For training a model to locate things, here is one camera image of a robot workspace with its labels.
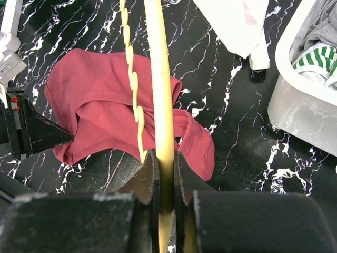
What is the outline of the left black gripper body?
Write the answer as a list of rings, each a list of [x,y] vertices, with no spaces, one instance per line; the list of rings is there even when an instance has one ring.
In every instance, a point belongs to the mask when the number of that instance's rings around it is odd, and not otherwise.
[[[7,108],[1,100],[1,146],[6,146],[14,158],[26,158],[22,130],[21,101],[18,93],[9,90],[4,96]]]

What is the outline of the dark red tank top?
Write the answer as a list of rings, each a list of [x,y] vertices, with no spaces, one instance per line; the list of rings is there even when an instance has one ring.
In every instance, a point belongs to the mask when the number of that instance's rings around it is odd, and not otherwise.
[[[151,64],[134,56],[138,74],[138,103],[144,109],[143,147],[155,147]],[[140,161],[138,125],[132,109],[132,91],[124,52],[100,54],[70,50],[52,68],[44,90],[48,104],[61,127],[74,141],[53,149],[56,158],[74,165],[106,149],[127,152]],[[204,181],[215,167],[215,147],[209,132],[189,112],[173,109],[175,150],[183,153],[191,169]]]

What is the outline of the yellow hanger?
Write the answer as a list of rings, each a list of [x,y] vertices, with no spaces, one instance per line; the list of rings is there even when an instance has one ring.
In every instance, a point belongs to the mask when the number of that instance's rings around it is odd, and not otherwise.
[[[137,72],[134,70],[135,56],[128,25],[128,9],[125,7],[125,1],[120,1],[119,4],[128,78],[132,90],[132,107],[135,122],[138,123],[138,150],[141,161],[144,161],[147,154],[143,147],[144,109],[138,102],[139,81]],[[156,242],[158,242],[159,252],[166,252],[172,227],[174,188],[173,104],[169,55],[161,2],[144,1],[144,7],[151,60],[155,152],[159,166],[159,214],[156,219],[158,221]]]

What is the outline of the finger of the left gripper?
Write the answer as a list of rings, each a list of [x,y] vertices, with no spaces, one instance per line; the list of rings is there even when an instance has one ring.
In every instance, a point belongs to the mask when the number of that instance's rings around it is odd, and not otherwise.
[[[34,155],[74,141],[74,136],[67,130],[40,115],[24,93],[21,94],[21,115],[25,155]]]

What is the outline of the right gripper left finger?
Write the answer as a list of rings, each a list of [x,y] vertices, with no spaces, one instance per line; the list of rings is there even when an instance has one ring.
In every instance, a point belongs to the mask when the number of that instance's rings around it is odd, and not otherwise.
[[[113,193],[29,193],[1,220],[1,252],[159,252],[154,149]]]

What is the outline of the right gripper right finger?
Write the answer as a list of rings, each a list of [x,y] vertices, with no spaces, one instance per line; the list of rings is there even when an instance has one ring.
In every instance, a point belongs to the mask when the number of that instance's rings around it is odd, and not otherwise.
[[[336,252],[322,208],[298,193],[215,191],[175,154],[177,252]]]

